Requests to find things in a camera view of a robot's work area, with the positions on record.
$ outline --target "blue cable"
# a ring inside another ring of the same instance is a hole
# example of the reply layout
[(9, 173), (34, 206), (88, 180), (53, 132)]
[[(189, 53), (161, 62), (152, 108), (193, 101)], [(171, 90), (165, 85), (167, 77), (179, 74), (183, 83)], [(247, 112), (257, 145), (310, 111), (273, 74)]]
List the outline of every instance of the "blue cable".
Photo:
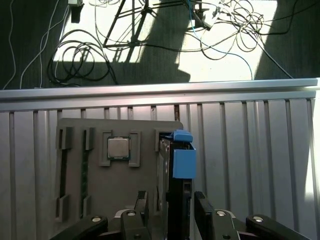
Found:
[(231, 52), (224, 52), (224, 51), (217, 50), (217, 49), (213, 48), (212, 46), (208, 46), (208, 45), (205, 44), (203, 41), (201, 41), (201, 39), (198, 37), (198, 35), (197, 35), (197, 33), (196, 33), (196, 30), (195, 30), (195, 28), (194, 28), (194, 26), (193, 26), (193, 24), (192, 24), (192, 13), (191, 13), (192, 10), (191, 10), (190, 0), (188, 0), (188, 5), (189, 5), (189, 13), (190, 13), (191, 27), (192, 27), (193, 33), (194, 33), (194, 35), (196, 36), (196, 38), (197, 38), (200, 42), (202, 42), (204, 45), (206, 45), (207, 47), (210, 47), (211, 49), (213, 49), (213, 50), (215, 50), (215, 51), (217, 51), (217, 52), (219, 52), (219, 53), (229, 54), (229, 55), (233, 55), (233, 56), (236, 56), (236, 57), (241, 58), (241, 59), (242, 59), (243, 61), (245, 61), (245, 63), (248, 65), (249, 70), (250, 70), (250, 74), (251, 74), (251, 80), (253, 80), (254, 77), (253, 77), (253, 74), (252, 74), (251, 67), (250, 67), (249, 63), (248, 63), (242, 56), (240, 56), (240, 55), (238, 55), (238, 54), (235, 54), (235, 53), (231, 53)]

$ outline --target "blue bracket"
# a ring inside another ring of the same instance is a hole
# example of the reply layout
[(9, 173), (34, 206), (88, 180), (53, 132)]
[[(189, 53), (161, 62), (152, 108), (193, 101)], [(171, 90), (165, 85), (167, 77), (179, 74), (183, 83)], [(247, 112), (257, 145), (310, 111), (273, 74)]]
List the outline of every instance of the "blue bracket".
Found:
[(190, 143), (190, 149), (175, 149), (173, 151), (173, 178), (194, 179), (196, 177), (197, 155), (196, 149), (191, 144), (193, 137), (190, 132), (176, 130), (171, 134), (175, 142)]
[(191, 133), (186, 130), (175, 130), (169, 137), (173, 138), (173, 141), (175, 142), (192, 143), (194, 140), (194, 137), (191, 135)]

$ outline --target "tripod leg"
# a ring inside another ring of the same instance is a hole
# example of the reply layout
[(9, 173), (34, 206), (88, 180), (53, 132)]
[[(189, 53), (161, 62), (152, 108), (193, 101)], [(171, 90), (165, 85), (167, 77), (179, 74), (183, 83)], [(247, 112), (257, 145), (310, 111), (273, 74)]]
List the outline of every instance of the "tripod leg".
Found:
[(117, 20), (118, 20), (118, 18), (119, 18), (119, 15), (121, 14), (122, 8), (123, 8), (124, 5), (125, 5), (125, 2), (126, 2), (126, 0), (122, 0), (122, 1), (121, 1), (121, 4), (120, 4), (120, 6), (119, 6), (119, 9), (118, 9), (118, 11), (116, 12), (116, 15), (115, 15), (115, 17), (114, 17), (114, 19), (113, 19), (113, 22), (112, 22), (112, 24), (111, 24), (111, 27), (110, 27), (110, 29), (109, 29), (109, 31), (108, 31), (108, 34), (106, 35), (106, 38), (105, 38), (104, 43), (103, 43), (103, 46), (106, 46), (106, 45), (107, 45), (107, 42), (108, 42), (108, 40), (109, 40), (109, 38), (110, 38), (110, 36), (111, 36), (112, 31), (114, 30), (114, 27), (115, 27), (116, 22), (117, 22)]

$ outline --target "silver bolt head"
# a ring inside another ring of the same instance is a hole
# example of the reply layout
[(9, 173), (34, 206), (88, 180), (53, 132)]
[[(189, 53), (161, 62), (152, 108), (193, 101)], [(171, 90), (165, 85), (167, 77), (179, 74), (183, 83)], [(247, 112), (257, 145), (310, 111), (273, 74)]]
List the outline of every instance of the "silver bolt head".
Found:
[(132, 217), (132, 216), (136, 215), (136, 213), (134, 211), (130, 211), (130, 212), (127, 213), (127, 215)]
[(220, 217), (223, 217), (226, 215), (224, 211), (217, 211), (216, 214), (219, 215)]
[(96, 217), (94, 217), (94, 218), (92, 218), (92, 222), (100, 222), (101, 221), (101, 217), (99, 217), (99, 216), (96, 216)]
[(261, 218), (261, 217), (259, 217), (259, 216), (254, 216), (253, 219), (254, 219), (256, 222), (258, 222), (258, 223), (261, 223), (261, 222), (264, 221), (264, 219)]

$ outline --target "aluminum rail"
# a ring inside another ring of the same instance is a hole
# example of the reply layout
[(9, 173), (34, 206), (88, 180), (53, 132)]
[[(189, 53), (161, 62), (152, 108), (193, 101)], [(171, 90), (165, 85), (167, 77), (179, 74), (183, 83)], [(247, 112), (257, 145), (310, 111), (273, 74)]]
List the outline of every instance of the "aluminum rail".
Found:
[(0, 111), (314, 98), (320, 78), (0, 91)]

